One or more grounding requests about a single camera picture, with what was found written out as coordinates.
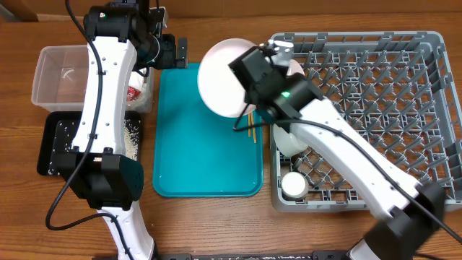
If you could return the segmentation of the grey bowl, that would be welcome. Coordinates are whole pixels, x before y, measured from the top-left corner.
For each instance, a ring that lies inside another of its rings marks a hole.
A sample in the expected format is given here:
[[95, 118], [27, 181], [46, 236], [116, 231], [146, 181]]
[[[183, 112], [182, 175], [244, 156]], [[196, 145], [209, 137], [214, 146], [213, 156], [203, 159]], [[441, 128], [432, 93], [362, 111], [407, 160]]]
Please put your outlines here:
[[306, 143], [277, 125], [273, 125], [273, 137], [278, 150], [287, 157], [299, 154], [308, 148]]

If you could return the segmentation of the red snack wrapper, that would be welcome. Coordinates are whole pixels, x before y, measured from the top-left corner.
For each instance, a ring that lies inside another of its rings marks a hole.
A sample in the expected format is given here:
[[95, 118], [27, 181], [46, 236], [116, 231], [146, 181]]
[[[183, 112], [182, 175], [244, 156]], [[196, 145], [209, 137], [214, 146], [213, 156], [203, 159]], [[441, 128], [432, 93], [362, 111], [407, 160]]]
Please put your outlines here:
[[128, 92], [127, 92], [127, 101], [136, 101], [141, 94], [141, 90], [136, 87], [129, 86], [128, 87]]

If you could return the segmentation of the white napkin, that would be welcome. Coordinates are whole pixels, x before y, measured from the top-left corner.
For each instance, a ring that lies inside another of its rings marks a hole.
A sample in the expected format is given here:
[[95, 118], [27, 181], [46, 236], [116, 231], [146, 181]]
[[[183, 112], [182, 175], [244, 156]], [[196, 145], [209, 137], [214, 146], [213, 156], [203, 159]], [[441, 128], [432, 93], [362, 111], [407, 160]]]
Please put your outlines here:
[[147, 88], [147, 78], [140, 75], [138, 72], [133, 71], [128, 83], [129, 87], [134, 88], [140, 92], [144, 92]]

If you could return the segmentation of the cooked white rice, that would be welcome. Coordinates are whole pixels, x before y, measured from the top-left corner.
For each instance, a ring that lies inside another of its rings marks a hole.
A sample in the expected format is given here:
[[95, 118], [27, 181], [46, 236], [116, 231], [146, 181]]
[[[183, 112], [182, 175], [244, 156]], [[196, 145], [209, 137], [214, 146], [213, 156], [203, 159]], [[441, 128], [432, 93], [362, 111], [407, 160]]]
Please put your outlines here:
[[[55, 127], [55, 134], [51, 140], [51, 154], [45, 165], [47, 176], [58, 176], [56, 155], [60, 152], [70, 152], [71, 143], [78, 129], [78, 120], [61, 120]], [[124, 142], [126, 156], [132, 160], [139, 160], [140, 120], [126, 119], [124, 121]]]

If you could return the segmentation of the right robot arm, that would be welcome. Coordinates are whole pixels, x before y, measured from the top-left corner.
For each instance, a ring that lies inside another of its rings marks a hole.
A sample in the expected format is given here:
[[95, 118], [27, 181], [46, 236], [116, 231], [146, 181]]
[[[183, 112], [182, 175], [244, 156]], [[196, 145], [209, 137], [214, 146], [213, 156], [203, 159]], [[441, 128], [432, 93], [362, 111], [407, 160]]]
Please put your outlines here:
[[288, 75], [280, 47], [252, 46], [232, 58], [231, 72], [266, 125], [277, 125], [321, 155], [362, 197], [377, 224], [345, 259], [412, 259], [440, 228], [445, 191], [420, 183], [379, 153], [304, 74]]

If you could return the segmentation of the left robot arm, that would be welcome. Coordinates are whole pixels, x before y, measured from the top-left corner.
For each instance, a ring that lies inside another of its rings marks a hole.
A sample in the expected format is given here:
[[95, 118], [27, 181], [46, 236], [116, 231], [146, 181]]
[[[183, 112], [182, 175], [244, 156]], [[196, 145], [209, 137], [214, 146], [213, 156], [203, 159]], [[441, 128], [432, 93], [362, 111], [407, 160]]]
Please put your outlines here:
[[158, 259], [139, 200], [144, 169], [126, 156], [124, 120], [132, 74], [187, 67], [187, 42], [164, 33], [167, 10], [148, 1], [93, 6], [77, 22], [87, 41], [84, 106], [69, 152], [57, 156], [64, 188], [107, 224], [119, 259]]

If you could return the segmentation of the large white plate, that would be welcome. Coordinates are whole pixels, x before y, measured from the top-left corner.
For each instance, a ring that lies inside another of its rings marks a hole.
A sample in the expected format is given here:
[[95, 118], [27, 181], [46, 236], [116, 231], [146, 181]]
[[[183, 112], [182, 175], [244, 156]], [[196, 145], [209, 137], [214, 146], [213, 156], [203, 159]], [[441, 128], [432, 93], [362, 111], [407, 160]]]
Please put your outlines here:
[[215, 44], [202, 58], [197, 79], [199, 94], [217, 115], [237, 118], [247, 105], [245, 90], [229, 64], [253, 46], [249, 40], [230, 38]]

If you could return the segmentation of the white cup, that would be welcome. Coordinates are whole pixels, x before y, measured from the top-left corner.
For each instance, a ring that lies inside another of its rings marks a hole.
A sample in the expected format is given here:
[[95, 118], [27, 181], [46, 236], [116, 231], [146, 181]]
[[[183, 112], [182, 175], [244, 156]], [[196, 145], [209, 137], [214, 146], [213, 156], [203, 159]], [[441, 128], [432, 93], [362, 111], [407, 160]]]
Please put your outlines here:
[[286, 173], [281, 179], [282, 193], [292, 200], [304, 199], [309, 191], [308, 180], [298, 172]]

